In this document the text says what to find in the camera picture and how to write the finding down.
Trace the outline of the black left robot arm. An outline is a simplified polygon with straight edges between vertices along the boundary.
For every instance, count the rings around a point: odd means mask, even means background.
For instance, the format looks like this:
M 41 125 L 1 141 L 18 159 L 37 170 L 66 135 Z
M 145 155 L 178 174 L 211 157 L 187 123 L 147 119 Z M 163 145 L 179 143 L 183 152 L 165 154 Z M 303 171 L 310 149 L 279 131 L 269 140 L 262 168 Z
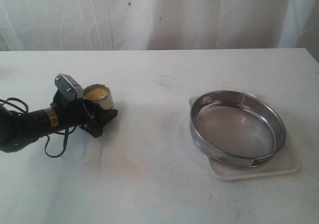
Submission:
M 66 149 L 68 137 L 77 127 L 97 138 L 103 134 L 104 126 L 118 115 L 116 109 L 104 110 L 83 98 L 68 101 L 60 92 L 55 93 L 50 107 L 34 112 L 19 107 L 9 111 L 4 107 L 14 101 L 25 104 L 18 98 L 1 101 L 0 149 L 5 153 L 18 152 L 51 134 L 63 135 L 63 149 Z

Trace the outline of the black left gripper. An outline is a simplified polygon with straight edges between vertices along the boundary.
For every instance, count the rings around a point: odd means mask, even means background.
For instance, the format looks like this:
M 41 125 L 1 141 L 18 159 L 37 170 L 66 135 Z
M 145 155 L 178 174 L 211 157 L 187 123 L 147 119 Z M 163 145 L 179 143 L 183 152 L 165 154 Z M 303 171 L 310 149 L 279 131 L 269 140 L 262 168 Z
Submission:
M 99 111 L 100 105 L 97 102 L 85 98 L 67 101 L 59 91 L 55 93 L 50 105 L 58 117 L 54 133 L 78 126 L 97 138 L 103 134 L 104 126 L 118 115 L 116 109 Z

